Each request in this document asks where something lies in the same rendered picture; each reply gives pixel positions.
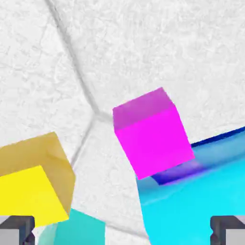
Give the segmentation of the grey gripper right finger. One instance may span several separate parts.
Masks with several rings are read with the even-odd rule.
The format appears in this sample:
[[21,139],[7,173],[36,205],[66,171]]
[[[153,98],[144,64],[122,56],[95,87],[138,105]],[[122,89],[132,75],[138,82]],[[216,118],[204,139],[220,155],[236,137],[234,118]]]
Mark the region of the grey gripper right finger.
[[226,238],[228,230],[245,230],[245,224],[232,215],[212,216],[210,227],[212,229],[210,245],[228,245]]

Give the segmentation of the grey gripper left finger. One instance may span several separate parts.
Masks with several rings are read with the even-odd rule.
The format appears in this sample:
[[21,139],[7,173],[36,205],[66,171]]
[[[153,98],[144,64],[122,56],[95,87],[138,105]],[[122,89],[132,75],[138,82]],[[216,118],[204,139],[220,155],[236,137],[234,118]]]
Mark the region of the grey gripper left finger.
[[0,245],[35,245],[33,216],[9,216],[0,224]]

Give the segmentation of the small yellow cube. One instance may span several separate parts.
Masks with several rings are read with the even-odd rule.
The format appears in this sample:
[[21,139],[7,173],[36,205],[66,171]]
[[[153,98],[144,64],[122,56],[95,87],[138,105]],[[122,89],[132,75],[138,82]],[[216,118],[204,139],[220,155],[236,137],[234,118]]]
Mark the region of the small yellow cube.
[[30,215],[37,227],[66,221],[75,178],[54,132],[0,147],[0,215]]

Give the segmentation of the small magenta cube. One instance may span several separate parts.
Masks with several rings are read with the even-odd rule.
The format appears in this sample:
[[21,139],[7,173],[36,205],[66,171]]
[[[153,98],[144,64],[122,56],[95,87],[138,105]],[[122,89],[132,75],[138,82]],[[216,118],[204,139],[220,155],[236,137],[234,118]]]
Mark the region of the small magenta cube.
[[112,113],[114,132],[138,179],[194,159],[178,110],[163,88]]

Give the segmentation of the large cyan box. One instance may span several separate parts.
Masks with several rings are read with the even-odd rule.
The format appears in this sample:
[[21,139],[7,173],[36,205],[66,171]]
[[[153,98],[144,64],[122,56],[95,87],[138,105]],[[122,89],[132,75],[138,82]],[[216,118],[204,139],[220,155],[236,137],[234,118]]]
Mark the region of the large cyan box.
[[245,127],[192,144],[195,158],[137,181],[150,245],[210,245],[213,216],[245,216]]

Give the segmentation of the large teal box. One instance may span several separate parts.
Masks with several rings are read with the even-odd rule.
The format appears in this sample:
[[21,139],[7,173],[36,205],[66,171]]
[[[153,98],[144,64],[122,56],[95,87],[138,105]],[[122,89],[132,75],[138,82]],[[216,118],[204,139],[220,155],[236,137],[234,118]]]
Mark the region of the large teal box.
[[68,220],[44,229],[37,245],[105,245],[105,223],[71,209]]

